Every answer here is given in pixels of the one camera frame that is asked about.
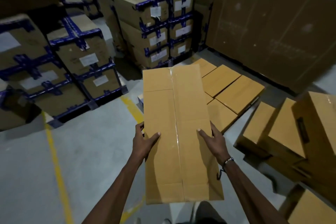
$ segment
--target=dark skin arm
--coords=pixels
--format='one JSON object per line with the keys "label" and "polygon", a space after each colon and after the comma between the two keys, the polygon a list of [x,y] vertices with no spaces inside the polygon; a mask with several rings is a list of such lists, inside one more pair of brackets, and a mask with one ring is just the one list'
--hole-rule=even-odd
{"label": "dark skin arm", "polygon": [[114,183],[99,200],[82,224],[119,224],[128,193],[138,168],[149,154],[161,133],[145,140],[142,136],[144,123],[135,126],[132,154]]}
{"label": "dark skin arm", "polygon": [[[201,129],[198,132],[204,138],[211,153],[216,157],[217,162],[223,166],[224,162],[230,158],[225,138],[212,123],[211,129],[213,136],[208,136]],[[224,170],[237,193],[250,224],[288,224],[286,219],[254,186],[234,161],[229,161],[224,166]]]}

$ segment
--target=hand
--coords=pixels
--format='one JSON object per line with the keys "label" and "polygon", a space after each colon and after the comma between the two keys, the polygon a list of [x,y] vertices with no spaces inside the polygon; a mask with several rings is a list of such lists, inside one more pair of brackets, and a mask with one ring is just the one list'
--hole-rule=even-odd
{"label": "hand", "polygon": [[211,153],[216,157],[218,164],[223,166],[224,162],[230,158],[225,138],[211,121],[210,124],[213,137],[208,136],[202,129],[197,129],[197,131],[203,137]]}
{"label": "hand", "polygon": [[135,136],[133,138],[133,150],[131,157],[133,157],[136,161],[141,164],[145,157],[151,151],[151,148],[159,139],[161,133],[155,133],[151,138],[145,140],[142,135],[142,130],[144,129],[144,122],[141,122],[135,125]]}

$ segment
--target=gray floor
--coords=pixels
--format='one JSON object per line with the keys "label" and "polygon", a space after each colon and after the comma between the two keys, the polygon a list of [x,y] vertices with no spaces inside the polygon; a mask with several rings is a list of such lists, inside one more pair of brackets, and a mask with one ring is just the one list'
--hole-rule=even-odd
{"label": "gray floor", "polygon": [[[107,40],[111,37],[104,32]],[[261,100],[277,107],[286,97],[284,91],[243,71],[239,66],[208,50],[197,53],[192,60],[202,57],[216,66],[225,64],[256,80],[267,88]],[[138,78],[139,72],[120,62],[120,68],[129,78]],[[128,79],[129,93],[134,103],[142,93],[141,79]],[[233,147],[247,119],[256,105],[250,108],[225,133],[230,154],[268,200],[278,208],[285,195],[294,186],[287,178],[268,165],[258,170],[243,160],[244,155]],[[70,200],[75,224],[80,224],[92,207],[126,163],[131,150],[136,121],[120,98],[103,107],[70,120],[64,126],[52,130],[63,180]],[[31,124],[0,133],[0,219],[6,224],[65,223],[62,203],[54,174],[53,162],[44,131],[43,120],[38,117]],[[274,177],[274,184],[264,174]],[[238,198],[226,175],[221,179],[225,200],[211,204],[229,224],[248,223]],[[127,199],[125,211],[141,205],[126,223],[161,224],[165,218],[173,223],[190,219],[193,203],[145,205],[145,169],[142,165],[136,175]]]}

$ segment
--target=warehouse floor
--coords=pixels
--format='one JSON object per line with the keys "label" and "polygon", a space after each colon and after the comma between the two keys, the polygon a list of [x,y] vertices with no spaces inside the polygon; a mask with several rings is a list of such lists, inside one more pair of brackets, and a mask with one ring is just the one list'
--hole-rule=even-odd
{"label": "warehouse floor", "polygon": [[[111,47],[108,28],[102,19],[96,23]],[[42,116],[31,124],[0,133],[0,219],[3,223],[80,224],[113,183],[131,154],[134,126],[142,119],[142,112],[135,108],[137,96],[143,90],[141,74],[118,57],[115,59],[117,70],[125,78],[128,94],[53,129],[51,135],[46,133]],[[199,57],[216,66],[225,64],[267,86],[260,100],[274,107],[286,97],[292,98],[208,50],[197,53],[181,65],[191,64]],[[233,147],[256,106],[225,133],[227,146],[242,171],[279,208],[294,184],[266,164],[259,165],[256,170]],[[221,182],[225,200],[211,204],[227,223],[248,223],[226,175]],[[190,219],[193,203],[145,205],[144,196],[143,163],[133,182],[122,222],[161,224],[165,218],[173,223]]]}

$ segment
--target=bracelet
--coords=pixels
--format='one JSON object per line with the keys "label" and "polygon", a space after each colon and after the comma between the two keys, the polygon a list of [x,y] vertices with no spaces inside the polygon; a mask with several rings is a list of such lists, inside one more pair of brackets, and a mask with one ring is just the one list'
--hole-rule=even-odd
{"label": "bracelet", "polygon": [[221,176],[222,176],[222,172],[226,173],[225,170],[224,170],[224,167],[225,165],[229,162],[229,161],[234,161],[235,159],[230,157],[228,158],[227,160],[224,161],[224,164],[222,165],[222,169],[220,169],[219,171],[219,175],[217,173],[217,180],[220,180],[221,179]]}

